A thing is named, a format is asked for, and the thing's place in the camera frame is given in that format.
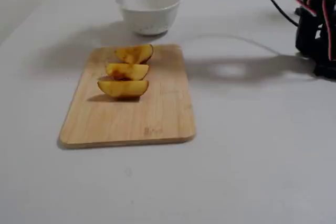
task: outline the ceramic bowl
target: ceramic bowl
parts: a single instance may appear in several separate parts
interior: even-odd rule
[[[141,35],[158,35],[174,23],[182,0],[116,0],[124,21]]]

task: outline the apple slice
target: apple slice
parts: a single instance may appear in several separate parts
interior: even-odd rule
[[[117,99],[138,98],[145,94],[148,85],[148,81],[98,81],[101,91]]]
[[[143,64],[146,63],[153,55],[154,48],[150,44],[120,47],[114,51],[117,58],[128,64]]]
[[[110,63],[106,65],[106,73],[114,80],[142,80],[148,73],[148,65],[130,65],[124,63]]]

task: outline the white table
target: white table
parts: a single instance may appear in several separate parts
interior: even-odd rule
[[[184,0],[158,38],[114,0],[46,1],[0,46],[0,223],[334,224],[336,84],[295,31],[269,0]],[[140,42],[182,46],[197,137],[60,148],[89,52]]]

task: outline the cutting board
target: cutting board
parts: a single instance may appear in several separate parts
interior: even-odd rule
[[[113,47],[95,49],[73,95],[60,141],[67,148],[181,143],[195,135],[194,114],[182,51],[178,45],[154,46],[138,100],[116,101],[97,80],[107,62],[119,62]]]

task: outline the black cable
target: black cable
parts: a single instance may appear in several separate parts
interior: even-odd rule
[[[275,8],[283,15],[283,17],[285,17],[289,22],[291,22],[293,25],[295,26],[299,26],[299,24],[297,22],[295,22],[293,19],[291,19],[281,8],[280,6],[277,4],[277,2],[275,2],[275,0],[271,0],[271,2],[274,4]]]

